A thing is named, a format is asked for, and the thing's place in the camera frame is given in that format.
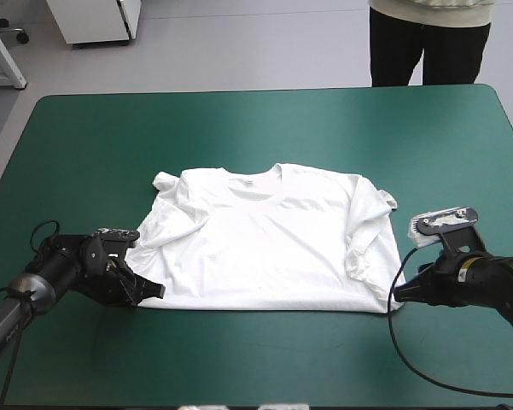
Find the beige sweater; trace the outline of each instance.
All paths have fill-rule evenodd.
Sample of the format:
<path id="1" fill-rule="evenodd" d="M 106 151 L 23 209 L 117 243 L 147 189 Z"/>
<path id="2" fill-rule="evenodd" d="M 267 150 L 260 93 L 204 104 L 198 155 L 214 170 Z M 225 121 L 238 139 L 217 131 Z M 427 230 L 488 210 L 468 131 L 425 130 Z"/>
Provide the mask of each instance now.
<path id="1" fill-rule="evenodd" d="M 391 17 L 441 27 L 478 27 L 492 20 L 493 0 L 370 0 Z"/>

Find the white t-shirt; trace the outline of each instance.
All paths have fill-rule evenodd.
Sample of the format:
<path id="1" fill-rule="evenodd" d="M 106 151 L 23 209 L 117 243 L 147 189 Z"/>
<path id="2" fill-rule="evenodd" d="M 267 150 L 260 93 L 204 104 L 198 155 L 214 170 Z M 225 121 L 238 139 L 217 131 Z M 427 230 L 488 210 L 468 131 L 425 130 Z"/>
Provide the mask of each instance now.
<path id="1" fill-rule="evenodd" d="M 276 164 L 158 173 L 154 186 L 126 260 L 166 293 L 141 306 L 386 312 L 400 265 L 396 203 L 368 179 Z"/>

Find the chair wheel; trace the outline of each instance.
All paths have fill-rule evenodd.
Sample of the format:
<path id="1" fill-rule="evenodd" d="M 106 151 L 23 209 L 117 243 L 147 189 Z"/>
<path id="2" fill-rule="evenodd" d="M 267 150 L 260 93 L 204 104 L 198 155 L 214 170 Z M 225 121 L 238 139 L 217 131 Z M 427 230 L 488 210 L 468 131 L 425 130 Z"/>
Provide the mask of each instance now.
<path id="1" fill-rule="evenodd" d="M 21 44 L 26 44 L 28 43 L 28 34 L 26 34 L 25 32 L 20 32 L 19 34 L 17 34 L 17 41 Z"/>
<path id="2" fill-rule="evenodd" d="M 9 27 L 9 20 L 8 19 L 0 19 L 0 28 L 6 28 Z"/>

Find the clothing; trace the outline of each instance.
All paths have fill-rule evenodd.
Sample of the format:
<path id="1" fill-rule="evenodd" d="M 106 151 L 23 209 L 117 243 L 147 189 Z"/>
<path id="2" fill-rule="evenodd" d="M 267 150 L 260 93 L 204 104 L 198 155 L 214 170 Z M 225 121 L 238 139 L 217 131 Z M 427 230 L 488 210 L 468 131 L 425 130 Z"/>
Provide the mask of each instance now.
<path id="1" fill-rule="evenodd" d="M 370 0 L 389 17 L 439 27 L 478 27 L 492 20 L 494 0 Z"/>
<path id="2" fill-rule="evenodd" d="M 424 85 L 474 83 L 490 26 L 425 26 L 370 9 L 372 86 L 408 85 L 423 51 Z"/>
<path id="3" fill-rule="evenodd" d="M 368 179 L 276 164 L 159 173 L 154 186 L 126 261 L 166 294 L 141 306 L 386 312 L 400 266 L 396 202 Z"/>

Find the t-shirt sleeve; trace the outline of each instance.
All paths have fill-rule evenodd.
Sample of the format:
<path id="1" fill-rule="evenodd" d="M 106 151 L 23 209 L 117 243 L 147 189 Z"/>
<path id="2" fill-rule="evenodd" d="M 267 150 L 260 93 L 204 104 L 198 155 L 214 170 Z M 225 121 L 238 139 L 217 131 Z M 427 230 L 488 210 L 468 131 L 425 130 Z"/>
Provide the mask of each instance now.
<path id="1" fill-rule="evenodd" d="M 133 272 L 150 279 L 161 266 L 160 247 L 201 229 L 208 216 L 204 203 L 190 192 L 184 179 L 158 173 L 154 187 L 158 194 L 151 211 L 138 227 L 137 246 L 129 249 L 126 256 Z"/>
<path id="2" fill-rule="evenodd" d="M 387 310 L 388 292 L 400 267 L 399 252 L 389 214 L 396 201 L 366 178 L 358 176 L 347 187 L 350 203 L 346 225 L 346 272 L 364 282 Z M 392 308 L 401 305 L 393 302 Z"/>

